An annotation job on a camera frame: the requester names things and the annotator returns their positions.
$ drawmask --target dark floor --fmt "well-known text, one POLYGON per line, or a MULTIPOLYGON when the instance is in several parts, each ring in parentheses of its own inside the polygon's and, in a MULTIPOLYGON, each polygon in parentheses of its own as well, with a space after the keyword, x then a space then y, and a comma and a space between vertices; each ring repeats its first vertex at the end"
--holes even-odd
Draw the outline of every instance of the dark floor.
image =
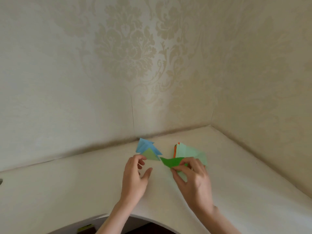
POLYGON ((134 229, 130 232, 127 232, 127 234, 174 234, 174 232, 169 231, 166 228, 163 228, 157 224, 154 223, 148 223, 144 226, 141 226, 137 229, 134 229))

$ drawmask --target green object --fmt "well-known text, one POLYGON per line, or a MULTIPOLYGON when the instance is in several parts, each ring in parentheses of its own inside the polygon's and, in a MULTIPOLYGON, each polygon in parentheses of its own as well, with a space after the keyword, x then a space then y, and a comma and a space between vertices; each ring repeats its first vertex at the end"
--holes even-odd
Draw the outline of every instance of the green object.
POLYGON ((204 152, 201 152, 193 147, 186 146, 181 142, 180 146, 177 145, 176 157, 198 158, 203 165, 207 166, 207 157, 204 152))
POLYGON ((142 155, 144 155, 148 160, 157 160, 160 161, 160 159, 158 158, 158 156, 153 152, 153 150, 151 148, 148 148, 147 150, 145 150, 143 153, 141 153, 142 155))
POLYGON ((175 158, 170 158, 170 159, 161 157, 160 159, 163 162, 163 164, 165 164, 169 168, 172 168, 172 167, 178 166, 180 162, 182 161, 183 157, 175 157, 175 158))

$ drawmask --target stack of paper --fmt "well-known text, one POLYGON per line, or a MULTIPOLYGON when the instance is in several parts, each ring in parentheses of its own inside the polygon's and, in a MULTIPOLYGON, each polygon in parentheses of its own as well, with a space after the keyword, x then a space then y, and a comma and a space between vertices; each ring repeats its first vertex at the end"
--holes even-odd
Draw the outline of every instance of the stack of paper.
POLYGON ((207 158, 204 152, 201 152, 193 147, 186 146, 180 142, 174 146, 174 157, 198 158, 204 166, 207 166, 207 158))
POLYGON ((136 152, 141 153, 149 160, 160 161, 158 155, 162 155, 162 153, 158 149, 156 149, 153 144, 154 142, 152 141, 140 138, 136 152))

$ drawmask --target right hand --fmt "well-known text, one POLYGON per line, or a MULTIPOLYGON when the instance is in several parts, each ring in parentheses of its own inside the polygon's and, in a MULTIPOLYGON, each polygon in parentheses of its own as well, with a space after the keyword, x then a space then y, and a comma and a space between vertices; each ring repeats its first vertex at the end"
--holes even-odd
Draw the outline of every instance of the right hand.
POLYGON ((212 214, 214 211, 211 183, 207 170, 199 159, 186 157, 179 166, 171 169, 172 175, 186 203, 196 214, 212 214), (183 181, 177 171, 182 171, 187 182, 183 181))

